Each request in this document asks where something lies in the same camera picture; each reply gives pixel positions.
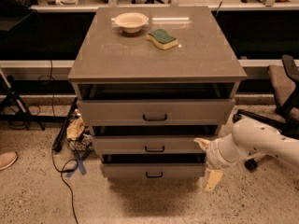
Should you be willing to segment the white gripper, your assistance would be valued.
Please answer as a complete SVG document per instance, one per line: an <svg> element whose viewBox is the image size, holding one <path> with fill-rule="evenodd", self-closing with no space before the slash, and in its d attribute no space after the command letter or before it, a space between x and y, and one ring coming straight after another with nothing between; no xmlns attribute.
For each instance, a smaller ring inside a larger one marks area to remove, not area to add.
<svg viewBox="0 0 299 224"><path fill-rule="evenodd" d="M209 167L206 169L206 174L204 178L204 191L213 191L217 185L220 183L223 177L223 171L221 168L227 168L231 165L220 153L220 141L218 139L209 141L205 138L195 138L194 142L199 145L199 147L206 151L206 162Z"/></svg>

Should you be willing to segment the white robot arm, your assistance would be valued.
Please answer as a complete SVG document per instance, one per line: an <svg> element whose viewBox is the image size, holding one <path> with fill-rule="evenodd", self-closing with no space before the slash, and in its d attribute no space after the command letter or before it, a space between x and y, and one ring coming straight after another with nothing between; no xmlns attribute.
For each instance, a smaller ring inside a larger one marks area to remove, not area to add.
<svg viewBox="0 0 299 224"><path fill-rule="evenodd" d="M209 141L195 138L206 153L206 185L210 192L221 181L223 168L239 161L269 155L299 167L299 140L282 135L278 129L255 119L242 119L233 125L230 134Z"/></svg>

